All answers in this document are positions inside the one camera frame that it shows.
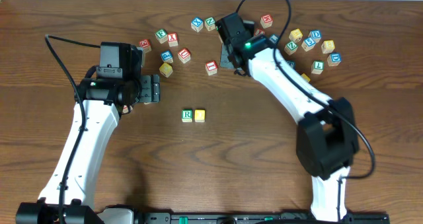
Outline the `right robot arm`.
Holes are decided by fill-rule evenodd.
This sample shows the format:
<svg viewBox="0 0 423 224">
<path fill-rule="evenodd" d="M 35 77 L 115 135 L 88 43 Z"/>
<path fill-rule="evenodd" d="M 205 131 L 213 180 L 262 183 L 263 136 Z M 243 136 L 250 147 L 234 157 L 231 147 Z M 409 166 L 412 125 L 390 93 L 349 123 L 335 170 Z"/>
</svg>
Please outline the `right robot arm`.
<svg viewBox="0 0 423 224">
<path fill-rule="evenodd" d="M 347 214 L 344 178 L 359 149 L 357 135 L 348 125 L 354 121 L 351 104 L 313 88 L 287 63 L 275 43 L 263 34 L 254 36 L 254 24 L 237 13 L 215 25 L 229 61 L 263 84 L 297 124 L 296 155 L 312 177 L 314 218 L 342 220 Z"/>
</svg>

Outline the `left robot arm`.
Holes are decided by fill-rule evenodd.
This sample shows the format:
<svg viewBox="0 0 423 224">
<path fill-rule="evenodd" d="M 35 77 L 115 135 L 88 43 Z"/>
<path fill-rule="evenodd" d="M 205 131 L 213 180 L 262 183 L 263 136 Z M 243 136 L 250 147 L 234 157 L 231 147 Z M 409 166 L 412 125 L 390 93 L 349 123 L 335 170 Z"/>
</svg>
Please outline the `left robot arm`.
<svg viewBox="0 0 423 224">
<path fill-rule="evenodd" d="M 158 75 L 142 75 L 142 47 L 120 42 L 98 46 L 100 61 L 79 84 L 72 83 L 72 126 L 53 175 L 34 203 L 23 202 L 16 223 L 143 223 L 124 205 L 94 211 L 96 182 L 108 141 L 137 103 L 160 101 Z"/>
</svg>

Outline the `green R block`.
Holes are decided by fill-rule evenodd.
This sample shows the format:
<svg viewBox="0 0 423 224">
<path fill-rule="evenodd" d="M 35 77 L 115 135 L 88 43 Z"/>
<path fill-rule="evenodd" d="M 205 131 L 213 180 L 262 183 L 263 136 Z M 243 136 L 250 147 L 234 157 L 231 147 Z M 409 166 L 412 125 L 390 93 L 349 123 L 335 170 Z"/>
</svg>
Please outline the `green R block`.
<svg viewBox="0 0 423 224">
<path fill-rule="evenodd" d="M 181 112 L 181 120 L 183 122 L 192 122 L 193 120 L 193 111 L 191 109 L 184 109 Z"/>
</svg>

